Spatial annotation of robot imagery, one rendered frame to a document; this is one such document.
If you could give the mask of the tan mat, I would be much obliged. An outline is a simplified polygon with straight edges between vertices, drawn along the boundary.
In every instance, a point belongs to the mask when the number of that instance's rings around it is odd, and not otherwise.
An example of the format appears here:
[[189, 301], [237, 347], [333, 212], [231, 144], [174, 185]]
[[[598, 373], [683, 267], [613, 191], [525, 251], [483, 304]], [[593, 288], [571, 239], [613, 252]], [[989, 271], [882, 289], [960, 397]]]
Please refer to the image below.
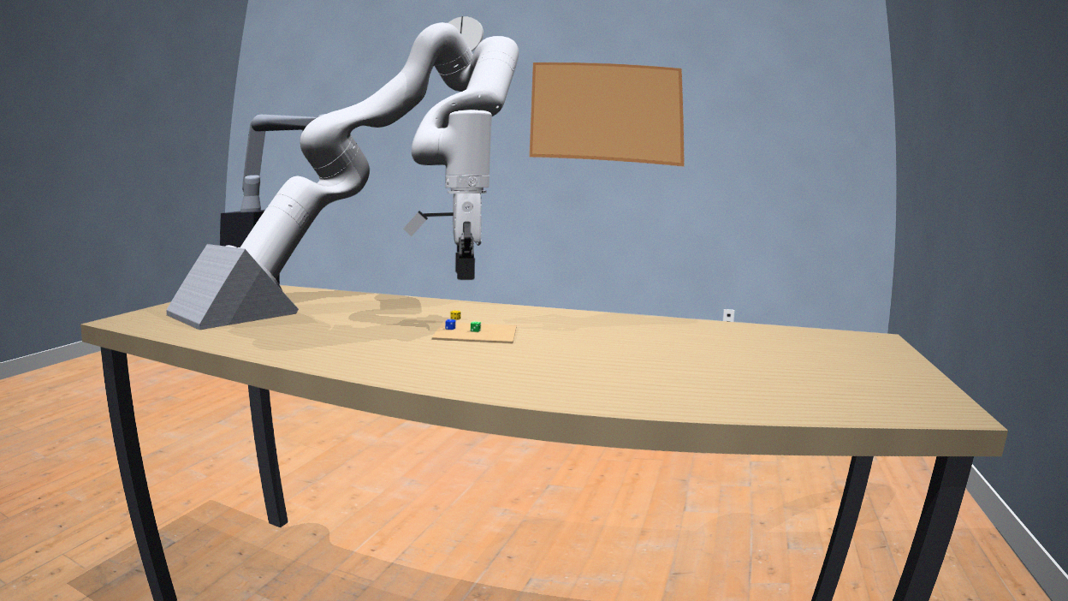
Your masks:
[[496, 343], [513, 343], [517, 325], [481, 325], [480, 332], [472, 332], [471, 325], [456, 323], [453, 330], [445, 330], [442, 322], [431, 341], [478, 341]]

